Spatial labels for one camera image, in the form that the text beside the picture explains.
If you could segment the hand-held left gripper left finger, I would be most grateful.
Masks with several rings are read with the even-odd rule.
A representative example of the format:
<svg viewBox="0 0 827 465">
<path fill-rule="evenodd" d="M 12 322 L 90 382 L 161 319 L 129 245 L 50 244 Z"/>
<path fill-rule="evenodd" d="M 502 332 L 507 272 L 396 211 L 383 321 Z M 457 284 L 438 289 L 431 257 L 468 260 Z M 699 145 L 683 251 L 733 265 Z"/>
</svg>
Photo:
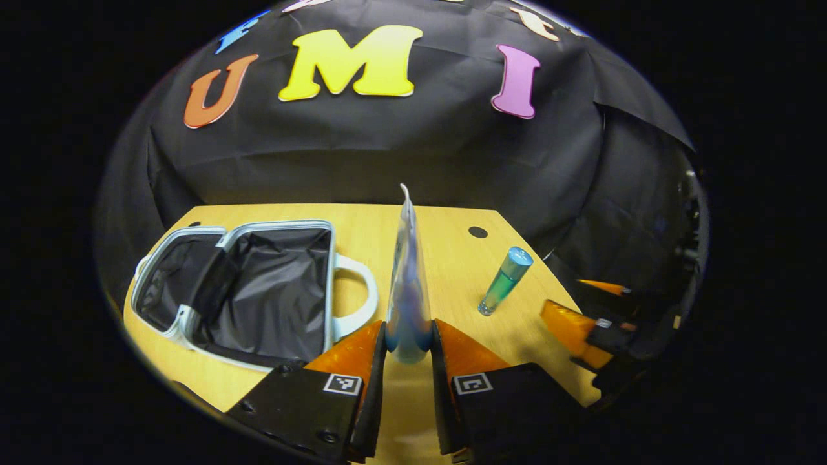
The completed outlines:
<svg viewBox="0 0 827 465">
<path fill-rule="evenodd" d="M 387 353 L 376 321 L 304 367 L 281 365 L 227 410 L 246 432 L 318 463 L 376 454 Z"/>
</svg>

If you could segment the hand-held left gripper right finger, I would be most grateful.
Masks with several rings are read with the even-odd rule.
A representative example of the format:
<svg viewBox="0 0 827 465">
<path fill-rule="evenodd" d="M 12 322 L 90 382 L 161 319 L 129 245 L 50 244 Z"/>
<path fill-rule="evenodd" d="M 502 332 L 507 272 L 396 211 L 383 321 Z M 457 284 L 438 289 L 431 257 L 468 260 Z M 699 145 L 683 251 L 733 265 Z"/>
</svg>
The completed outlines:
<svg viewBox="0 0 827 465">
<path fill-rule="evenodd" d="M 443 455 L 551 456 L 585 423 L 585 408 L 537 363 L 505 362 L 442 320 L 431 330 Z"/>
</svg>

